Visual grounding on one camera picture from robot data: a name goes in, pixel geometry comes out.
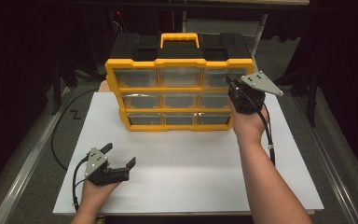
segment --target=yellow handle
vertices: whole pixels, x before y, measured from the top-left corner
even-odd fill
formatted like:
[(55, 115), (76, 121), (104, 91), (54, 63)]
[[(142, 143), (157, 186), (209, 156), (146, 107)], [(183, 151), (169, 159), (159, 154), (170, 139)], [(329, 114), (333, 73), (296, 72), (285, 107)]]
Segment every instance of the yellow handle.
[(197, 49), (200, 48), (199, 36), (195, 33), (166, 33), (161, 35), (160, 48), (163, 48), (165, 40), (194, 40), (197, 45)]

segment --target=yellow storage organizer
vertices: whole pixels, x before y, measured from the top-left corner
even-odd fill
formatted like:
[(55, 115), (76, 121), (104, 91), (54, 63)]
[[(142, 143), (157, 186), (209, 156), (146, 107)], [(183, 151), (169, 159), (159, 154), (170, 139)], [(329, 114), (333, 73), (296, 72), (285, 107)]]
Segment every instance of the yellow storage organizer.
[(129, 131), (214, 131), (232, 127), (226, 75), (255, 63), (240, 34), (121, 34), (105, 68)]

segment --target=white table surface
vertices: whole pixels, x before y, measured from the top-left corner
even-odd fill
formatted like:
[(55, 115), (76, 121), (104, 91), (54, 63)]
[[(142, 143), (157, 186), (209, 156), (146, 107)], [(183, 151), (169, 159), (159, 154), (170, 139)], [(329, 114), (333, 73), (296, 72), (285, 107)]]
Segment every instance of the white table surface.
[[(324, 206), (274, 95), (267, 95), (276, 165), (307, 210)], [(111, 167), (136, 157), (130, 181), (110, 195), (106, 215), (249, 214), (240, 154), (232, 130), (215, 132), (128, 132), (118, 116), (112, 92), (94, 93), (53, 213), (72, 215), (72, 177), (92, 147), (113, 143), (106, 155)], [(263, 136), (264, 147), (267, 138)], [(86, 163), (77, 174), (83, 179)], [(81, 201), (82, 184), (76, 188)]]

